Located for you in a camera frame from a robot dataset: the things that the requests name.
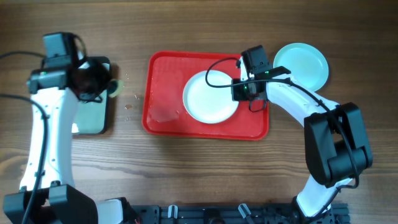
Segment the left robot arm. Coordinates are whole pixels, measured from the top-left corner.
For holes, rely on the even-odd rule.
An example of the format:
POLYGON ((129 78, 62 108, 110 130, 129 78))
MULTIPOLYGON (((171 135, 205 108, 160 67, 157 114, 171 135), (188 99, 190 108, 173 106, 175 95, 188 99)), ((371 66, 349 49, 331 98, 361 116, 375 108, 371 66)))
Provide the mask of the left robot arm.
POLYGON ((140 223, 124 197, 95 202, 77 190, 72 175, 72 126, 80 102, 101 103, 120 94, 106 57, 89 57, 71 32, 46 34, 40 68, 27 81, 32 137, 19 191, 4 197, 13 223, 140 223))

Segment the green yellow sponge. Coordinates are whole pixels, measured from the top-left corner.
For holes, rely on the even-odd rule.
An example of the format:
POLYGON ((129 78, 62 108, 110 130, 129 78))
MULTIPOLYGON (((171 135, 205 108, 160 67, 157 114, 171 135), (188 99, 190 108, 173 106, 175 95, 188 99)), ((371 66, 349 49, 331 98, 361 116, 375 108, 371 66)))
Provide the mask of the green yellow sponge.
POLYGON ((112 79, 108 85, 108 96, 114 98, 122 92, 124 88, 124 82, 122 80, 112 79))

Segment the white plate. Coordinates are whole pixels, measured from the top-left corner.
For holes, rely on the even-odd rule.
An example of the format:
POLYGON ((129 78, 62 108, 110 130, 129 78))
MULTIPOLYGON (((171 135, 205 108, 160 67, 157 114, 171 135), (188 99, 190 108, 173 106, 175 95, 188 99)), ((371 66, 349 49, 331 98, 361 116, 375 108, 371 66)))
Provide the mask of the white plate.
POLYGON ((182 100, 187 113, 195 120, 216 124, 226 121, 237 110, 239 103, 232 100, 230 88, 217 88, 228 85, 232 78, 220 71, 201 71, 186 83, 182 100))

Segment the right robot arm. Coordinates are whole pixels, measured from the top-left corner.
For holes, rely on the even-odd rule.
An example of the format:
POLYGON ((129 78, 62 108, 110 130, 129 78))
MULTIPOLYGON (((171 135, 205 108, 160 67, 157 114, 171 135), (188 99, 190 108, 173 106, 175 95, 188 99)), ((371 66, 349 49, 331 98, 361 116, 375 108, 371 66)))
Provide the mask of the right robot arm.
POLYGON ((302 222, 323 217, 337 194, 357 188, 373 163, 361 110, 316 94, 284 66, 272 67, 261 45, 243 51, 236 65, 241 77, 232 82, 234 101, 265 100, 303 126, 310 177, 294 205, 302 222))

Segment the light blue plate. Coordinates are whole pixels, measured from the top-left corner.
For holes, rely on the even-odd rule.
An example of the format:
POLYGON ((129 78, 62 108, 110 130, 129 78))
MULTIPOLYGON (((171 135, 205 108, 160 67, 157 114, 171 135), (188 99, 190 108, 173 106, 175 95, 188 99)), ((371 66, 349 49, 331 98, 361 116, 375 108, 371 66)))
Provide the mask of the light blue plate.
POLYGON ((273 66, 289 69, 301 84, 312 91, 318 91, 326 84, 330 72, 325 56, 304 43, 282 47, 274 57, 273 66))

